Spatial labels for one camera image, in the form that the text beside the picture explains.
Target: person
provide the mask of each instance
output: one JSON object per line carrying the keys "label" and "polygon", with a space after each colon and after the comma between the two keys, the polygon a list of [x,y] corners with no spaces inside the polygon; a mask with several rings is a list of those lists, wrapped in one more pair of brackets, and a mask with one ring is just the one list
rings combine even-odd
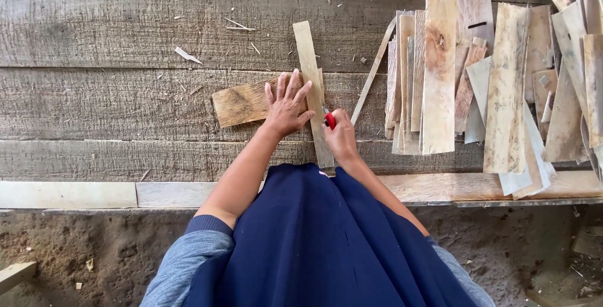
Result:
{"label": "person", "polygon": [[323,125],[339,163],[270,167],[277,144],[316,115],[295,69],[268,117],[163,258],[141,306],[494,306],[358,155],[347,113]]}

